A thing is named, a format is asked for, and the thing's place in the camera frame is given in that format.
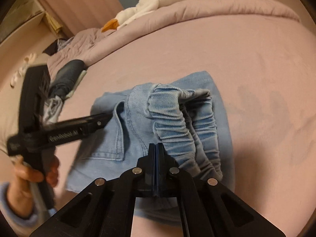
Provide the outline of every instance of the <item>clothing pile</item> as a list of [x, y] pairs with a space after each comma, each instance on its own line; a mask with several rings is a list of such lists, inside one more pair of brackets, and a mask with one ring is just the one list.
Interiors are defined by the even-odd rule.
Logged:
[[[26, 56], [22, 66], [13, 74], [10, 80], [11, 88], [15, 87], [18, 79], [25, 76], [29, 67], [46, 64], [51, 55], [65, 48], [72, 40], [73, 38], [68, 40], [57, 39], [50, 44], [42, 54], [37, 55], [36, 53], [31, 53]], [[49, 88], [49, 96], [44, 105], [44, 125], [57, 122], [64, 101], [74, 94], [79, 83], [87, 73], [86, 69], [87, 66], [83, 61], [72, 60], [57, 72]]]
[[69, 61], [57, 73], [49, 88], [49, 96], [45, 101], [43, 124], [56, 123], [64, 101], [70, 98], [86, 75], [87, 66], [81, 60]]

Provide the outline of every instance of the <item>handle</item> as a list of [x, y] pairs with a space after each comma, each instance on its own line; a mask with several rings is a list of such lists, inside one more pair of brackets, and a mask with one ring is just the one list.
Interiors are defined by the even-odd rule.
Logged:
[[[33, 169], [40, 171], [44, 176], [47, 175], [50, 163], [54, 158], [55, 147], [43, 150], [38, 153], [26, 153], [24, 162]], [[31, 191], [37, 207], [41, 211], [52, 209], [55, 205], [53, 188], [44, 180], [40, 183], [31, 183]]]

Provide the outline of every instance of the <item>gray cloth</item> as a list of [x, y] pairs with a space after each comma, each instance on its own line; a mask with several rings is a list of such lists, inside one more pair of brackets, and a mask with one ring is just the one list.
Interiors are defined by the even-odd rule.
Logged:
[[69, 45], [75, 37], [71, 37], [68, 40], [58, 39], [57, 42], [57, 51], [59, 52], [61, 49], [64, 49], [67, 45]]
[[55, 81], [49, 88], [49, 98], [60, 97], [66, 99], [66, 95], [74, 88], [81, 72], [87, 69], [82, 60], [69, 61], [57, 73]]

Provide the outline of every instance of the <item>finger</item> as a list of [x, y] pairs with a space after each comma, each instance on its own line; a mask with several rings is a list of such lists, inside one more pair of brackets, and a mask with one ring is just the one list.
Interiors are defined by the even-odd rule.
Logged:
[[58, 179], [58, 172], [57, 173], [54, 173], [54, 172], [49, 172], [46, 176], [46, 181], [49, 182], [49, 181], [53, 181], [53, 180], [56, 180]]
[[15, 175], [23, 180], [35, 183], [39, 183], [44, 180], [44, 176], [40, 171], [32, 169], [31, 167], [25, 166], [21, 163], [16, 163], [14, 170]]
[[48, 177], [46, 177], [46, 182], [52, 187], [55, 187], [58, 183], [58, 175], [51, 173]]
[[54, 159], [50, 164], [50, 170], [53, 172], [58, 172], [59, 165], [60, 165], [59, 159], [56, 156], [54, 156]]
[[55, 181], [53, 181], [53, 182], [50, 183], [50, 186], [51, 186], [52, 188], [55, 188], [57, 185], [58, 185], [58, 179], [55, 179]]

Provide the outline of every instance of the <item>cuff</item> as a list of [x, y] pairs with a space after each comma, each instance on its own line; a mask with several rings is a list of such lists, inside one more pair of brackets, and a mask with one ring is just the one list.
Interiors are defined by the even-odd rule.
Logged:
[[3, 214], [6, 214], [14, 223], [22, 227], [33, 227], [37, 224], [38, 221], [38, 213], [36, 208], [33, 209], [32, 214], [28, 219], [23, 219], [14, 214], [14, 212], [9, 207], [7, 201], [7, 190], [9, 183], [3, 183], [0, 185], [0, 203], [1, 203], [1, 211]]

